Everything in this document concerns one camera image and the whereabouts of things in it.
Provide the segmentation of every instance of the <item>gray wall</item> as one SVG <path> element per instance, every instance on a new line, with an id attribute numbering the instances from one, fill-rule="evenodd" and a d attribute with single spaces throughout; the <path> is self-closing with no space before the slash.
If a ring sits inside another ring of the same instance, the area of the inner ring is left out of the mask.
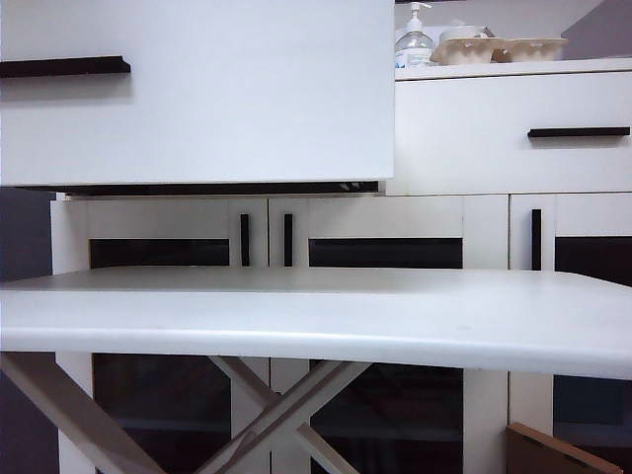
<path id="1" fill-rule="evenodd" d="M 605 0 L 563 36 L 564 59 L 632 56 L 632 1 Z"/>
<path id="2" fill-rule="evenodd" d="M 52 198 L 0 189 L 1 281 L 50 274 Z M 58 462 L 56 427 L 0 372 L 0 473 L 55 474 Z"/>

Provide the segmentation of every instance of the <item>white wall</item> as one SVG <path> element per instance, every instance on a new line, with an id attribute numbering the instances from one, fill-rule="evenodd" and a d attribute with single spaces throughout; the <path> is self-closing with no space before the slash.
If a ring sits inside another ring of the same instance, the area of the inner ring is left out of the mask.
<path id="1" fill-rule="evenodd" d="M 504 38 L 556 38 L 596 7 L 601 0 L 466 0 L 433 3 L 424 10 L 429 26 L 449 25 L 459 19 L 469 25 L 488 26 Z M 395 25 L 410 18 L 410 7 L 395 7 Z"/>

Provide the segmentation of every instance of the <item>cabinet door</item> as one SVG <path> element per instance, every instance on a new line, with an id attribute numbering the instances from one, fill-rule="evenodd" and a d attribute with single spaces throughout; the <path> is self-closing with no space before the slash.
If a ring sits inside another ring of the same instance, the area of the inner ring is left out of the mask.
<path id="1" fill-rule="evenodd" d="M 274 267 L 506 269 L 507 235 L 504 196 L 270 200 Z M 506 422 L 505 372 L 379 363 L 312 418 L 359 472 L 401 474 L 505 472 Z"/>
<path id="2" fill-rule="evenodd" d="M 543 270 L 632 285 L 632 194 L 512 197 L 511 223 L 512 268 L 534 253 Z M 632 469 L 632 383 L 512 373 L 511 393 L 512 421 Z"/>
<path id="3" fill-rule="evenodd" d="M 107 266 L 268 264 L 265 199 L 55 201 L 56 274 Z M 203 356 L 57 354 L 57 360 L 168 472 L 194 472 L 259 414 Z M 265 380 L 269 363 L 246 362 Z M 60 473 L 94 467 L 60 436 Z M 252 472 L 269 474 L 268 457 Z"/>
<path id="4" fill-rule="evenodd" d="M 4 1 L 4 60 L 122 54 L 131 74 L 3 80 L 2 184 L 391 177 L 393 15 L 392 0 Z"/>

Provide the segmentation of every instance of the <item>pump head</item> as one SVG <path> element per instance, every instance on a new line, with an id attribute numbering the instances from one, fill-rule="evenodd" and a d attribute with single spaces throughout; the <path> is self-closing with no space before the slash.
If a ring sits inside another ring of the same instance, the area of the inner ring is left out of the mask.
<path id="1" fill-rule="evenodd" d="M 419 18 L 419 12 L 424 8 L 432 8 L 432 5 L 423 2 L 411 2 L 411 12 L 413 12 L 413 18 L 406 26 L 406 32 L 421 32 L 424 29 L 424 22 Z"/>

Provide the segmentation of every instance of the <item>table top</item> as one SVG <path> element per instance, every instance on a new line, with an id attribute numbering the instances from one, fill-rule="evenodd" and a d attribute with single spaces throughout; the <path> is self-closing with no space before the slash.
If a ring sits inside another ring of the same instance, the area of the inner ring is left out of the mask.
<path id="1" fill-rule="evenodd" d="M 632 379 L 632 288 L 553 272 L 113 268 L 0 286 L 2 351 L 271 356 Z"/>

